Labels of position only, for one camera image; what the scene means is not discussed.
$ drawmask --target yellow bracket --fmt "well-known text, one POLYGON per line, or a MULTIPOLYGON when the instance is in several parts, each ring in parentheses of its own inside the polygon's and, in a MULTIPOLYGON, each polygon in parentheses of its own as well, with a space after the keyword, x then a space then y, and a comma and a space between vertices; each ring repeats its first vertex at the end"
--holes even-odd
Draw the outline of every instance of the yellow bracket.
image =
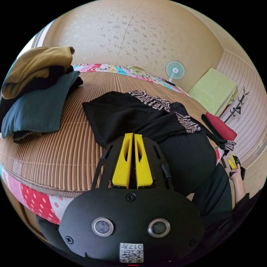
POLYGON ((151 186, 153 183, 153 178, 141 134, 134 135, 134 146, 137 188, 151 186))
POLYGON ((129 188, 133 137, 133 133, 128 133, 124 136, 122 148, 112 178, 114 186, 129 188))
POLYGON ((235 163, 235 160, 234 160, 234 157, 232 154, 231 154, 231 158, 232 158, 232 160, 228 158, 228 163, 230 165, 230 168, 231 169, 237 169, 237 166, 236 166, 236 163, 235 163))

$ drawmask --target qr code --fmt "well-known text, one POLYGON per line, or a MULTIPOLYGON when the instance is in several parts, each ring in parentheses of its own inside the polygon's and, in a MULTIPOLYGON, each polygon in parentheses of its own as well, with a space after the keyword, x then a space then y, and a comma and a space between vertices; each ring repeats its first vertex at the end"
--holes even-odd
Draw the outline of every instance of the qr code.
POLYGON ((143 244, 120 243, 120 262, 124 263, 144 262, 143 244))

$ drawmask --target light green towel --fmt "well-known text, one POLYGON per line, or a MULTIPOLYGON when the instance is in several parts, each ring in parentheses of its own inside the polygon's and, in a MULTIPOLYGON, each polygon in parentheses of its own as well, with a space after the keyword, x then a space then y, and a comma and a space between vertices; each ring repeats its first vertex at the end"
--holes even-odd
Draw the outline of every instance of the light green towel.
POLYGON ((236 83, 223 73, 210 68, 194 85, 189 95, 209 113, 220 116, 238 96, 236 83))

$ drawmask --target mustard yellow cloth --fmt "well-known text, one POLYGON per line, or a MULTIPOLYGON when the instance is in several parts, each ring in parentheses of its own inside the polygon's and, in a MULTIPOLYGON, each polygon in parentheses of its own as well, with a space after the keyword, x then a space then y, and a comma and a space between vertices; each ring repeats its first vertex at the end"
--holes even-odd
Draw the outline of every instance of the mustard yellow cloth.
POLYGON ((67 69, 72 63, 73 47, 37 47, 22 54, 13 64, 1 93, 13 99, 33 78, 47 78, 50 66, 67 69))

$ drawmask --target electric fan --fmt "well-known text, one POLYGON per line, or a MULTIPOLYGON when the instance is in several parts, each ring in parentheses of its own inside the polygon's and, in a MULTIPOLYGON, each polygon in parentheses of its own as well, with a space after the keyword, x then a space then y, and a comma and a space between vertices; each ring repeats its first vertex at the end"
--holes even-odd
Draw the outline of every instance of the electric fan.
POLYGON ((178 60, 173 60, 173 61, 168 62, 165 67, 165 71, 167 75, 170 77, 168 81, 166 80, 166 82, 172 85, 175 85, 172 82, 173 79, 174 80, 181 79, 184 77, 186 73, 186 69, 184 65, 178 60))

